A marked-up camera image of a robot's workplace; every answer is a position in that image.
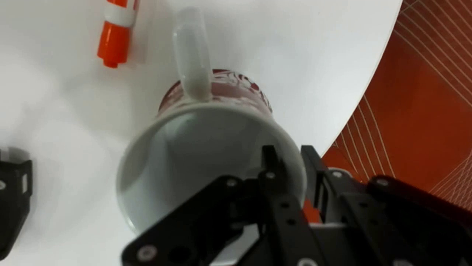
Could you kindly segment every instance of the screw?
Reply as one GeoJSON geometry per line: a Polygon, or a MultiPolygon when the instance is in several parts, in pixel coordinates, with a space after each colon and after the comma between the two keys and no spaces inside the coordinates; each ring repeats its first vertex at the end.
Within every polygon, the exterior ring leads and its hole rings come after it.
{"type": "Polygon", "coordinates": [[[376,183],[380,184],[380,185],[387,185],[389,184],[387,180],[384,180],[384,178],[377,178],[376,183]]]}
{"type": "Polygon", "coordinates": [[[408,259],[396,258],[393,259],[393,266],[412,266],[408,259]]]}
{"type": "Polygon", "coordinates": [[[235,185],[237,181],[235,181],[234,178],[228,178],[228,180],[225,181],[225,184],[227,184],[227,185],[235,185]]]}
{"type": "Polygon", "coordinates": [[[265,172],[265,177],[266,177],[266,178],[274,178],[274,177],[275,177],[275,172],[266,171],[266,172],[265,172]]]}
{"type": "Polygon", "coordinates": [[[144,245],[141,248],[138,248],[137,251],[137,259],[138,261],[150,261],[156,256],[157,253],[157,248],[153,245],[144,245]]]}
{"type": "Polygon", "coordinates": [[[314,259],[305,256],[297,259],[296,266],[318,266],[318,264],[314,259]]]}
{"type": "Polygon", "coordinates": [[[342,172],[340,171],[333,171],[333,175],[340,178],[342,172]]]}

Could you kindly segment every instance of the white table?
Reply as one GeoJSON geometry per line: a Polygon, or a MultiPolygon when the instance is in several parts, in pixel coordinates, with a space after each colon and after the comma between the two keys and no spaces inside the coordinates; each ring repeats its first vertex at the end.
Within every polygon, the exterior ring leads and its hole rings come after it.
{"type": "MultiPolygon", "coordinates": [[[[255,79],[296,143],[319,153],[362,95],[401,0],[203,0],[215,67],[255,79]]],[[[95,54],[104,0],[0,1],[0,147],[35,163],[29,217],[2,266],[116,266],[132,233],[117,160],[175,81],[169,11],[141,1],[131,61],[95,54]]]]}

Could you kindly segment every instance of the cup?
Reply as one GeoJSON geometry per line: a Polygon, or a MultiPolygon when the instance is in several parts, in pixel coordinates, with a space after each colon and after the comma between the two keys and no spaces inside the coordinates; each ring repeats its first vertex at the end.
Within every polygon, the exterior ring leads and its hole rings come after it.
{"type": "MultiPolygon", "coordinates": [[[[117,203],[131,228],[142,233],[222,174],[256,177],[263,144],[275,147],[286,185],[302,202],[306,177],[296,144],[253,81],[210,69],[196,8],[176,14],[173,50],[179,81],[165,92],[153,123],[128,144],[117,169],[117,203]]],[[[234,261],[255,234],[243,233],[216,261],[234,261]]]]}

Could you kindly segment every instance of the orange marker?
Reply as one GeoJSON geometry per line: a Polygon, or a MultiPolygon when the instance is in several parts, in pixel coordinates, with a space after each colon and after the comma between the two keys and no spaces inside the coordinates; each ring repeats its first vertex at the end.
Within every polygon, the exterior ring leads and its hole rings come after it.
{"type": "Polygon", "coordinates": [[[125,63],[138,0],[107,0],[97,55],[103,64],[125,63]]]}

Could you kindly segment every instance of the orange patterned background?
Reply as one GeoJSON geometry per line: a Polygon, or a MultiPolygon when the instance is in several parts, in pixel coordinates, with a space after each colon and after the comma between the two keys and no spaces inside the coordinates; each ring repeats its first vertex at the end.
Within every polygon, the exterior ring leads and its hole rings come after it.
{"type": "Polygon", "coordinates": [[[472,211],[472,0],[404,0],[381,61],[324,154],[472,211]]]}

